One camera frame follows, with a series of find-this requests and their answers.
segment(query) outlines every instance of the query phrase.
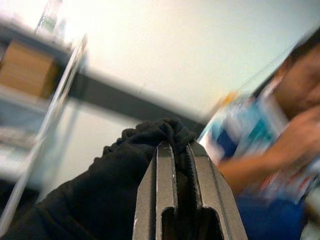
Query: white wall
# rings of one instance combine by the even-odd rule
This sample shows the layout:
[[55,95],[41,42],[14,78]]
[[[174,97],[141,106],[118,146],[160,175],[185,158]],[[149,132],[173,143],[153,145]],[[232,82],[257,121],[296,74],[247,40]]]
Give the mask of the white wall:
[[91,0],[89,70],[200,121],[319,23],[319,11],[319,0]]
[[29,181],[42,184],[41,198],[85,172],[95,157],[101,157],[104,146],[110,146],[124,129],[134,128],[136,119],[69,99],[44,158]]

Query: man's arm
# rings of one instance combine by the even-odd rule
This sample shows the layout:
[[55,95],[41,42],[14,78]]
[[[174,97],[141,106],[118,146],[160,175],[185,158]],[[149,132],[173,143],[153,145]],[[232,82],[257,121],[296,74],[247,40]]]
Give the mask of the man's arm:
[[217,166],[234,195],[248,185],[262,181],[275,172],[268,164],[268,154],[231,158]]
[[301,168],[320,155],[320,106],[291,120],[276,143],[261,155],[230,158],[218,165],[233,194],[286,168]]

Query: brown box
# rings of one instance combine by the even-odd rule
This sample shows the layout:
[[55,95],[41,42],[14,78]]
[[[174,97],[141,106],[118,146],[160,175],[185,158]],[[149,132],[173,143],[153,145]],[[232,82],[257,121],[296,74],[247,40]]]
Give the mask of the brown box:
[[48,98],[54,90],[57,70],[53,57],[13,41],[2,61],[0,84]]

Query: bottle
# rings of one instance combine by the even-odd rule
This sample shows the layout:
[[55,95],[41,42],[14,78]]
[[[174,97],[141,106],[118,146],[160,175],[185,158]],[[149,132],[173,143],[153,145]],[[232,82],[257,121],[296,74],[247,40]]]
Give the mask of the bottle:
[[52,37],[54,35],[55,27],[59,21],[58,17],[62,4],[63,0],[48,0],[36,27],[36,34],[45,37]]

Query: black fabric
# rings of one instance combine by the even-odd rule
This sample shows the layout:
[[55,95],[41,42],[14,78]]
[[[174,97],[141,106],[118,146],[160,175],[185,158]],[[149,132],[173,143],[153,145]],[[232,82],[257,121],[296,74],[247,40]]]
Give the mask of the black fabric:
[[138,186],[157,145],[167,140],[176,156],[195,134],[178,119],[126,129],[88,171],[35,205],[2,240],[130,240]]

